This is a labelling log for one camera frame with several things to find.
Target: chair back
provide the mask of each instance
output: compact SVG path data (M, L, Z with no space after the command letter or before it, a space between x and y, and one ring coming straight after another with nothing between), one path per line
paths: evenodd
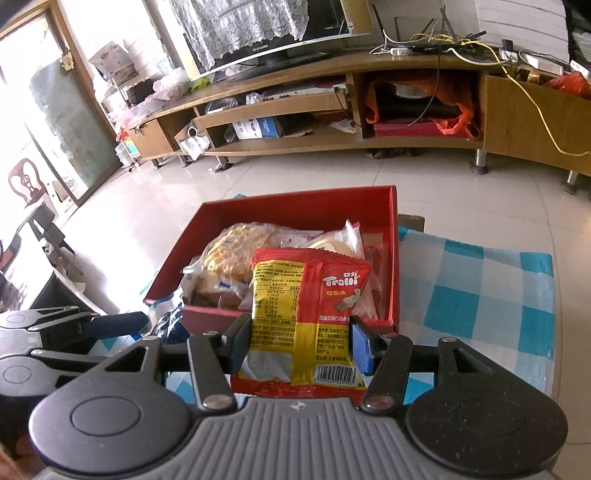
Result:
M21 197L27 205L31 205L47 193L45 185L39 178L39 171L28 158L23 158L8 174L8 184L14 193Z

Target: red box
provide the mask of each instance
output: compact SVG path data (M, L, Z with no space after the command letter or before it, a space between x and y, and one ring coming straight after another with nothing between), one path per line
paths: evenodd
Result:
M408 124L396 124L393 122L380 122L374 125L376 137L449 137L468 138L465 131L454 135L441 133L433 122L416 123L408 127Z
M201 205L152 282L144 301L152 304L170 295L183 277L183 267L200 255L222 230L239 222L274 223L302 230L341 230L347 220L359 222L362 233L382 233L387 246L383 288L389 298L378 331L396 329L399 319L398 225L396 187L315 190L246 197ZM183 324L191 333L223 332L243 312L187 306Z

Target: tv stand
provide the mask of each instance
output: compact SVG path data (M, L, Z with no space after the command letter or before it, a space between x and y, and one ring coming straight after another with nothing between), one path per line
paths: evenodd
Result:
M524 93L502 76L499 67L469 65L455 57L443 56L440 67L476 72L473 98L479 108L475 121L482 134L476 140L453 137L375 137L371 125L365 122L365 96L367 84L375 73L397 69L435 69L437 56L390 55L374 56L369 53L348 53L329 59L299 65L279 72L265 74L240 82L219 82L208 85L183 98L173 100L159 113L143 120L139 134L128 128L142 156L163 153L150 150L154 138L172 138L195 118L205 131L211 148L203 155L247 157L283 153L336 151L383 148L467 148L475 151L473 170L485 174L486 153L508 155L553 165L591 176L589 157L569 157L559 153L546 132L537 110ZM347 93L334 92L266 100L252 105L241 105L230 110L205 114L212 100L264 90L287 82L320 77L342 76ZM528 93L546 113L548 126L562 149L573 152L591 150L591 137L587 132L591 118L591 102L543 86L523 84ZM224 133L235 121L265 116L300 112L327 112L346 106L358 127L348 134L330 126L318 127L311 134L297 138L261 138L240 140L228 144ZM167 155L178 154L178 145L171 141L165 149Z

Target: checkered tablecloth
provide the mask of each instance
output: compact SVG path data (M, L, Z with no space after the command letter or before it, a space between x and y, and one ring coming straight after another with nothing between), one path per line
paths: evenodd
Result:
M554 276L548 254L461 244L400 228L400 331L420 345L454 336L548 395L554 374ZM114 355L136 336L102 340L91 355ZM433 387L412 374L405 402ZM194 403L189 374L167 388Z

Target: orange plastic bag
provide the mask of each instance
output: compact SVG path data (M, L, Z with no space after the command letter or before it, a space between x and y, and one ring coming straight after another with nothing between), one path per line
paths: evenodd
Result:
M369 262L316 249L262 249L253 258L251 344L232 391L263 397L349 397L365 390L349 353L349 315Z
M375 94L375 86L378 83L402 83L413 85L425 90L426 94L432 95L437 84L437 73L434 70L400 70L382 74L372 80L368 85L365 105L368 107L366 120L369 124L379 122L378 101ZM439 86L436 97L446 105L457 106L461 115L453 119L433 119L437 128L444 135L455 135L465 133L468 138L475 140L476 136L472 130L474 119L474 105L472 103L472 78L463 73L443 70L440 72Z
M580 72L569 73L562 77L550 80L544 84L545 87L552 90L570 93L577 97L591 100L591 85Z

